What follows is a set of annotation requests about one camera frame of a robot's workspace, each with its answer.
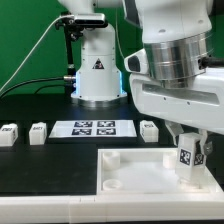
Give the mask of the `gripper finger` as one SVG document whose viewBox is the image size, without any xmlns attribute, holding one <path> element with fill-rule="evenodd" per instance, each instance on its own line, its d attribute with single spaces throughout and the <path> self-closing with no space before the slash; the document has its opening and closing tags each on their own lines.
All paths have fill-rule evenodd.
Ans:
<svg viewBox="0 0 224 224">
<path fill-rule="evenodd" d="M 207 156 L 211 154 L 213 151 L 213 144 L 211 141 L 208 140 L 209 132 L 207 130 L 200 129 L 199 135 L 200 135 L 200 142 L 199 142 L 200 152 L 203 157 L 203 163 L 206 163 Z"/>
<path fill-rule="evenodd" d="M 178 145 L 177 138 L 180 134 L 183 133 L 182 126 L 178 123 L 168 121 L 168 120 L 165 121 L 165 126 L 173 138 L 174 145 L 177 146 Z"/>
</svg>

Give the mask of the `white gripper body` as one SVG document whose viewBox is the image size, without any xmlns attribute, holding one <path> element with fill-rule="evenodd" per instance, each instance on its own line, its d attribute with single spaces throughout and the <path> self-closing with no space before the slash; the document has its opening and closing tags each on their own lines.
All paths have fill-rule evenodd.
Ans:
<svg viewBox="0 0 224 224">
<path fill-rule="evenodd" d="M 146 75 L 130 76 L 133 102 L 140 113 L 224 135 L 224 69 L 208 68 L 188 84 L 167 89 Z"/>
</svg>

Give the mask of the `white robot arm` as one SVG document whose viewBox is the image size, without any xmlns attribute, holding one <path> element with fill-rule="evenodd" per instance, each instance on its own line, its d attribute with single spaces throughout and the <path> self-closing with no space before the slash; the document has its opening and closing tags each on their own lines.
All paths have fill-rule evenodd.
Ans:
<svg viewBox="0 0 224 224">
<path fill-rule="evenodd" d="M 224 64 L 210 44 L 214 0 L 58 1 L 83 36 L 74 100 L 104 106 L 123 96 L 115 31 L 95 11 L 122 7 L 125 20 L 142 30 L 143 48 L 124 60 L 136 109 L 164 120 L 176 137 L 184 125 L 199 129 L 202 152 L 209 132 L 224 134 Z"/>
</svg>

